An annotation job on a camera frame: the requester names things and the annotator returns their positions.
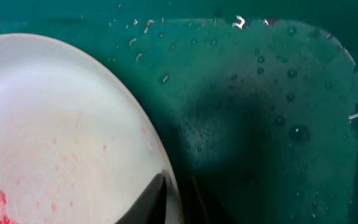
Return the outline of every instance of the plate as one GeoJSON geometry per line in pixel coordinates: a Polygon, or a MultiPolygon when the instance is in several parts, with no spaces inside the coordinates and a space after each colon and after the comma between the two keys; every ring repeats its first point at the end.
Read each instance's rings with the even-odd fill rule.
{"type": "Polygon", "coordinates": [[[180,223],[172,167],[129,90],[64,42],[0,35],[0,218],[115,223],[159,172],[166,223],[180,223]]]}

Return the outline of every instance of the scratched surface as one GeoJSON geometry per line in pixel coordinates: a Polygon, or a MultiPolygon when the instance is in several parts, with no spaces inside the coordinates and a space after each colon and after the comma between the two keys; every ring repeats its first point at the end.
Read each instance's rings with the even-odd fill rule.
{"type": "Polygon", "coordinates": [[[239,223],[345,223],[358,155],[358,65],[294,21],[0,23],[63,40],[110,69],[156,127],[191,223],[190,176],[239,223]]]}

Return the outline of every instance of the green surface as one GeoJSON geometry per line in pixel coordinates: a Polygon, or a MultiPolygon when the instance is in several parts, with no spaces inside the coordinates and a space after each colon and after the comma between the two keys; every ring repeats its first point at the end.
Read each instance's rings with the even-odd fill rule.
{"type": "Polygon", "coordinates": [[[358,100],[348,54],[357,68],[358,3],[102,2],[76,13],[68,2],[32,4],[0,12],[0,33],[68,42],[126,84],[168,152],[187,223],[197,223],[192,175],[238,223],[358,223],[358,119],[348,120],[358,100]],[[290,20],[247,20],[239,30],[235,13],[333,35],[290,20]]]}

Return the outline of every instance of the white plate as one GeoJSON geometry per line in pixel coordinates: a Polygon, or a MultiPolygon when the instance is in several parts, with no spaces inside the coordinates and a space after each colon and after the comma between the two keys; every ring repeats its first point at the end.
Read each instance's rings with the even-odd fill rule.
{"type": "Polygon", "coordinates": [[[167,154],[128,89],[59,40],[0,35],[0,190],[9,218],[113,224],[162,170],[172,182],[166,221],[180,223],[167,154]]]}

